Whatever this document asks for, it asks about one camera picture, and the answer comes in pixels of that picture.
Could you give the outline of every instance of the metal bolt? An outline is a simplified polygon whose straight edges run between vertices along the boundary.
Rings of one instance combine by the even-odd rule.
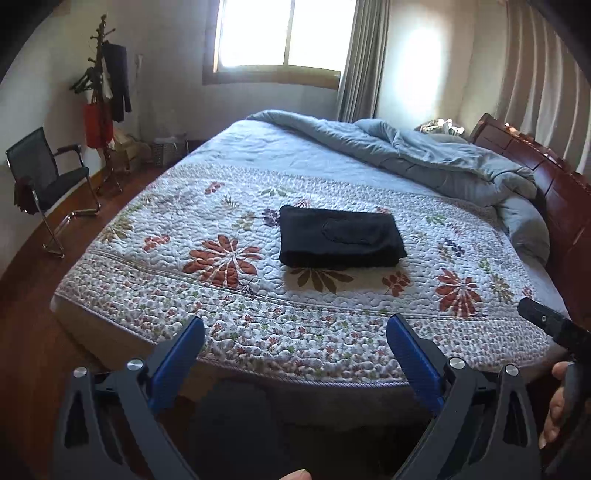
[[[466,362],[461,358],[454,356],[449,359],[449,366],[456,370],[461,370],[466,366]]]
[[[78,367],[74,369],[72,375],[74,375],[76,378],[81,378],[84,377],[87,373],[88,370],[85,367]]]
[[[507,365],[505,367],[505,372],[507,372],[512,377],[519,375],[519,369],[515,365]]]
[[[127,362],[127,370],[131,370],[132,372],[139,370],[143,366],[144,366],[144,362],[142,360],[140,360],[139,358],[134,358],[134,359],[131,359],[129,362]]]

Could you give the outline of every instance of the chair metal leg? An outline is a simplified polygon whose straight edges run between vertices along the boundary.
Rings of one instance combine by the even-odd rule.
[[[43,244],[43,250],[45,250],[46,252],[49,252],[51,254],[54,255],[58,255],[60,258],[64,258],[66,256],[66,252],[64,250],[64,247],[61,245],[60,241],[57,239],[57,234],[58,232],[54,232],[53,230],[51,230],[51,227],[49,226],[49,223],[47,222],[47,217],[45,216],[45,213],[41,212],[41,216],[43,217],[43,223],[45,223],[45,226],[47,227],[47,229],[49,230],[49,233],[51,235],[51,240],[46,243]],[[52,248],[51,242],[54,242],[57,247],[59,248],[59,250],[56,250],[54,248]]]
[[[100,212],[99,199],[97,198],[95,191],[92,189],[92,183],[90,183],[90,177],[88,175],[86,176],[86,184],[88,185],[88,188],[90,189],[90,193],[92,194],[92,197],[95,200],[96,208],[87,208],[84,210],[74,210],[71,213],[71,215],[73,215],[73,216],[96,216]]]
[[[46,252],[49,252],[51,254],[57,255],[60,258],[64,258],[66,256],[66,252],[64,251],[64,247],[61,245],[60,241],[57,239],[57,232],[54,232],[51,229],[51,227],[49,226],[49,222],[47,222],[47,217],[45,216],[45,212],[43,210],[41,210],[41,206],[39,205],[39,198],[37,197],[37,192],[35,192],[35,190],[33,190],[33,199],[35,200],[35,205],[37,205],[37,210],[41,213],[41,216],[43,217],[43,223],[45,223],[45,226],[47,227],[47,230],[49,230],[49,234],[51,235],[51,240],[48,243],[43,244],[43,250],[45,250]],[[52,241],[57,245],[59,250],[56,250],[50,246]]]
[[[88,184],[88,188],[90,189],[90,193],[92,194],[92,197],[95,200],[96,203],[96,208],[88,208],[88,209],[83,209],[83,210],[74,210],[73,212],[68,213],[60,222],[60,224],[56,227],[55,230],[52,230],[51,227],[49,226],[49,223],[47,222],[47,217],[45,216],[45,212],[43,212],[41,210],[41,206],[39,205],[39,199],[37,198],[37,194],[35,191],[33,191],[33,198],[35,199],[35,204],[37,205],[37,210],[39,210],[39,212],[41,212],[41,216],[43,217],[43,223],[45,223],[45,226],[47,227],[47,229],[49,230],[49,233],[51,235],[51,240],[50,242],[48,242],[47,244],[43,244],[43,249],[46,252],[49,252],[51,254],[54,255],[58,255],[60,258],[64,258],[66,256],[66,252],[63,248],[63,246],[61,245],[60,241],[57,239],[58,235],[61,233],[61,231],[70,223],[70,221],[77,216],[96,216],[98,215],[98,213],[100,212],[100,203],[99,203],[99,199],[96,197],[96,193],[92,188],[92,184],[90,183],[90,177],[87,175],[86,176],[86,183]],[[51,247],[51,243],[54,242],[59,250],[56,250],[54,248]]]

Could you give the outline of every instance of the black office chair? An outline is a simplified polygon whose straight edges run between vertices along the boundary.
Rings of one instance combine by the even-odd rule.
[[[69,171],[62,175],[57,171],[57,164],[55,157],[66,152],[76,152],[80,160],[80,168]],[[11,146],[7,151],[8,166],[14,176],[14,181],[18,184],[25,184],[30,188],[33,195],[36,210],[27,213],[35,214],[40,212],[43,217],[43,222],[51,234],[51,240],[43,245],[43,248],[52,254],[59,255],[64,258],[65,252],[57,236],[61,230],[70,223],[75,216],[96,216],[100,212],[100,203],[95,195],[90,177],[88,176],[88,168],[85,167],[82,161],[82,147],[80,145],[68,145],[57,149],[56,153],[51,152],[51,148],[47,144],[45,132],[43,127],[35,130],[32,134],[27,135],[17,144]],[[57,226],[56,230],[52,230],[47,222],[46,211],[53,207],[56,202],[63,197],[68,190],[75,186],[79,181],[86,178],[88,188],[96,202],[96,209],[74,210],[69,213]],[[51,242],[57,245],[57,249],[51,246]]]

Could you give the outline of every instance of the window sill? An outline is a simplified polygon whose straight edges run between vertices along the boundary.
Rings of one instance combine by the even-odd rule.
[[[207,67],[203,69],[203,84],[216,85],[221,83],[286,83],[307,85],[312,87],[338,90],[340,72],[306,67],[236,67],[213,72]]]

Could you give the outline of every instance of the human hand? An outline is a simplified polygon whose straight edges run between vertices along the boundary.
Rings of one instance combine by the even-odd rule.
[[[557,380],[564,380],[568,366],[569,362],[559,362],[555,364],[555,366],[552,368],[552,375]],[[544,423],[544,431],[542,432],[542,435],[540,435],[540,439],[538,441],[538,447],[540,447],[540,450],[548,443],[552,443],[558,438],[558,434],[560,434],[563,411],[564,386],[561,385],[550,400],[548,415],[546,416],[546,421]]]
[[[306,470],[298,470],[281,478],[280,480],[312,480],[312,476]]]

